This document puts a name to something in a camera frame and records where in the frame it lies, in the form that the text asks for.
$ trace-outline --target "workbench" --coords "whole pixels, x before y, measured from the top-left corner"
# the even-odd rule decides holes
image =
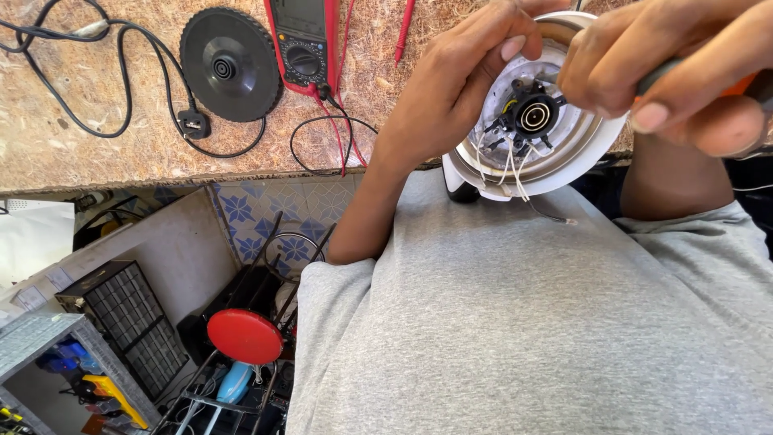
[[[587,0],[583,10],[600,14],[631,0]],[[407,48],[394,67],[394,45],[405,0],[360,0],[355,4],[349,48],[342,75],[347,112],[379,128],[397,102],[421,51],[432,36],[451,28],[487,0],[420,0]],[[33,23],[44,0],[5,0],[0,18],[18,25]],[[153,32],[177,56],[182,28],[193,14],[224,5],[252,15],[268,27],[263,2],[247,0],[100,0],[113,19],[128,19]],[[341,31],[349,1],[341,4]],[[98,14],[77,0],[54,7],[45,27],[69,32],[97,21]],[[125,116],[126,101],[116,53],[117,29],[97,43],[36,39],[30,53],[73,112],[91,128],[113,132]],[[0,30],[6,44],[13,33]],[[169,116],[162,71],[146,39],[130,31],[124,41],[133,97],[128,130],[116,139],[88,135],[63,112],[32,72],[23,55],[0,53],[0,195],[80,190],[87,187],[141,187],[206,183],[261,177],[297,176],[300,166],[288,149],[290,134],[302,121],[323,115],[311,99],[285,91],[267,117],[264,137],[255,149],[233,159],[214,159],[191,149]],[[170,72],[175,111],[186,104],[180,78]],[[199,109],[209,114],[199,105]],[[213,134],[197,141],[212,152],[228,153],[252,142],[260,122],[239,124],[210,116]],[[373,133],[355,124],[357,143],[367,159]],[[630,151],[626,127],[612,152]],[[296,153],[307,166],[340,166],[338,143],[328,121],[311,124],[296,139]],[[355,165],[352,154],[350,164]]]

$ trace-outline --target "digital multimeter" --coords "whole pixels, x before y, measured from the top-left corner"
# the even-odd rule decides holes
[[[264,0],[287,89],[314,97],[338,80],[340,0]]]

